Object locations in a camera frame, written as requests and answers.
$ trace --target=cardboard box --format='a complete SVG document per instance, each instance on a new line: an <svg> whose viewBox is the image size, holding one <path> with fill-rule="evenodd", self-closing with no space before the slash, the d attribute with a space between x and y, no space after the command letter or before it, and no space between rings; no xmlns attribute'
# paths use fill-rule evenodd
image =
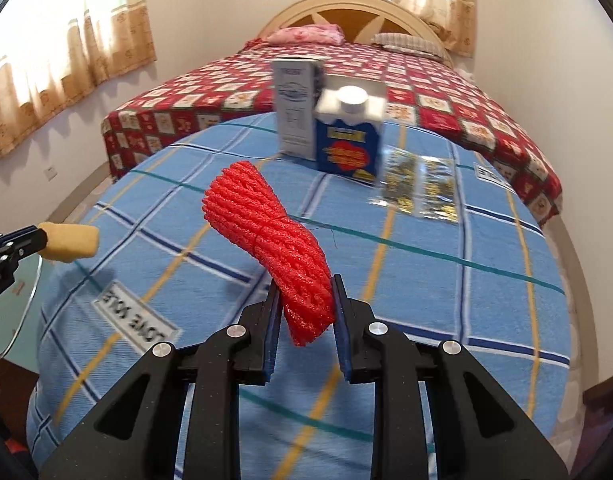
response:
<svg viewBox="0 0 613 480"><path fill-rule="evenodd" d="M323 59L284 56L271 62L280 151L315 160L313 110L323 83Z"/></svg>
<svg viewBox="0 0 613 480"><path fill-rule="evenodd" d="M317 169L373 182L386 103L382 81L326 76L315 108Z"/></svg>

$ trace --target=blue plaid blanket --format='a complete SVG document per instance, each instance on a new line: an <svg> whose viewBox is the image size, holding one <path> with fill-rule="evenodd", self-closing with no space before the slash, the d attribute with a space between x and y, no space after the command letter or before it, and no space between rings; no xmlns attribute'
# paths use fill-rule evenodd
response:
<svg viewBox="0 0 613 480"><path fill-rule="evenodd" d="M350 297L369 300L413 340L462 341L548 436L567 382L569 318L537 223L474 153L392 123L384 142L455 161L459 223L401 213L387 222L387 208L369 203L374 188L274 158L273 114L187 137L112 186L84 219L100 228L97 256L58 264L42 308L40 380L27 419L36 463L158 338L199 343L266 296L265 269L209 229L201 211L203 190L242 159L257 163L287 212L313 229ZM104 310L113 287L133 319ZM295 348L283 322L271 382L240 389L243 478L369 478L373 389L336 381L336 366L332 330ZM185 440L183 426L180 477Z"/></svg>

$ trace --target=electrical outlet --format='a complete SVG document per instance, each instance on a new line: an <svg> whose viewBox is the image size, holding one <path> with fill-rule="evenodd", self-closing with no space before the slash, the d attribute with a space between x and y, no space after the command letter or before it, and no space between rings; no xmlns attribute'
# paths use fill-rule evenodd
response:
<svg viewBox="0 0 613 480"><path fill-rule="evenodd" d="M48 168L46 168L46 170L44 170L44 175L46 176L47 180L53 180L57 174L58 170L56 170L56 168L54 168L53 166L49 166Z"/></svg>

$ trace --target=red rope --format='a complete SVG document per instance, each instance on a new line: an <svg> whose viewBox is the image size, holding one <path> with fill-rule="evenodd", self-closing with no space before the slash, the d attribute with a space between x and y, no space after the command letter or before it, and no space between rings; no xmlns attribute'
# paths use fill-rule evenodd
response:
<svg viewBox="0 0 613 480"><path fill-rule="evenodd" d="M211 227L278 284L293 342L304 346L321 335L335 319L326 257L313 234L286 215L260 172L248 161L235 162L211 182L202 202Z"/></svg>

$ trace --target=pink pillow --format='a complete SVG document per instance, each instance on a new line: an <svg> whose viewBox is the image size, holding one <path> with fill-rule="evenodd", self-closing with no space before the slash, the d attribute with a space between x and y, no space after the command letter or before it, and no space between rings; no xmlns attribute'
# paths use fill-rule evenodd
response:
<svg viewBox="0 0 613 480"><path fill-rule="evenodd" d="M321 43L341 45L344 43L344 33L339 25L303 25L302 27L281 28L273 32L266 41L270 44L288 43Z"/></svg>

